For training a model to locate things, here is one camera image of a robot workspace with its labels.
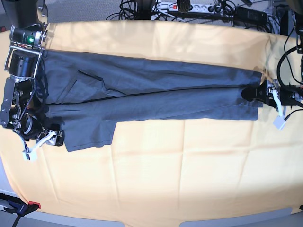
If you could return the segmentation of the black arm on image left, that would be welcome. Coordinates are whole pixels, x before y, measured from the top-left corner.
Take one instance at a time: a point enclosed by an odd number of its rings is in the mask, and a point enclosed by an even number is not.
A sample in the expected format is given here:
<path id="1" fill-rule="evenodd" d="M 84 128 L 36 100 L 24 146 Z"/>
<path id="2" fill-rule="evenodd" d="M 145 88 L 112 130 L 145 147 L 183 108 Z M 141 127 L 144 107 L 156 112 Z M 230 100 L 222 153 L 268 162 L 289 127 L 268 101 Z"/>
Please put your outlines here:
<path id="1" fill-rule="evenodd" d="M 48 8 L 43 0 L 3 0 L 11 23 L 9 52 L 4 70 L 9 73 L 0 109 L 0 124 L 22 141 L 26 160 L 35 160 L 43 144 L 61 146 L 60 125 L 44 116 L 46 90 L 38 75 L 47 36 Z"/>

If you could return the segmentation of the black arm on image right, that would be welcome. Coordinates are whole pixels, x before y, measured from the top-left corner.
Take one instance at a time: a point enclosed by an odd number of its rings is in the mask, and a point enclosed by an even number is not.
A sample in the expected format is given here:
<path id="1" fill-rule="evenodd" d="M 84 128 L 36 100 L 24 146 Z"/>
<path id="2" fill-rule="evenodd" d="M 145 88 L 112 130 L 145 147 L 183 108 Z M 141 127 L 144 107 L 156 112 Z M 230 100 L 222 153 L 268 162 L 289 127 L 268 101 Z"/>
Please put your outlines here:
<path id="1" fill-rule="evenodd" d="M 293 28 L 283 44 L 283 54 L 276 67 L 276 78 L 258 86 L 245 88 L 241 96 L 247 101 L 260 101 L 278 112 L 278 119 L 287 121 L 303 111 L 303 2 L 288 0 Z"/>

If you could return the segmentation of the black robot base post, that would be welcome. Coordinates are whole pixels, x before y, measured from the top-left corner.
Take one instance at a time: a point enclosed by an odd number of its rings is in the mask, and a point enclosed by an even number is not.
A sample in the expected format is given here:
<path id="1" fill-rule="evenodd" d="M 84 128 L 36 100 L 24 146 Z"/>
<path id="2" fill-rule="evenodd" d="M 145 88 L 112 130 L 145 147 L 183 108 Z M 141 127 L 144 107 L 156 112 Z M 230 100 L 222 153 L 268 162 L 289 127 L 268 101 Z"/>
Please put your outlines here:
<path id="1" fill-rule="evenodd" d="M 154 6 L 154 0 L 136 0 L 137 12 L 136 20 L 151 20 L 152 7 Z"/>

